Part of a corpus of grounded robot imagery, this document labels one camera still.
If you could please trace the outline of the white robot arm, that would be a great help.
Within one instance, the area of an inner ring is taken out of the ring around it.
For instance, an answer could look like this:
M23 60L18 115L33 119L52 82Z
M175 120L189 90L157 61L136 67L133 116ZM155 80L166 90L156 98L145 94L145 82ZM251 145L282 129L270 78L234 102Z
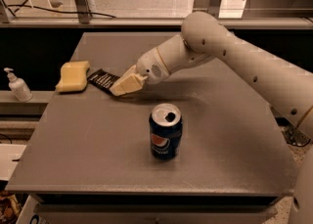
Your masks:
M313 73L235 36L212 15L187 16L181 32L143 54L111 87L115 96L158 84L172 73L217 58L296 130L313 139Z

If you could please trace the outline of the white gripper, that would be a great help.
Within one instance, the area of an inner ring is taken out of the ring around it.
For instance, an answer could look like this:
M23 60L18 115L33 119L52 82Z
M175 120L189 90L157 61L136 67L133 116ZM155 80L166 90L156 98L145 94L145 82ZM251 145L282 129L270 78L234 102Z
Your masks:
M110 91L115 96L121 96L139 91L143 88L145 80L148 84L159 84L170 76L157 48L154 48L137 61L117 80Z

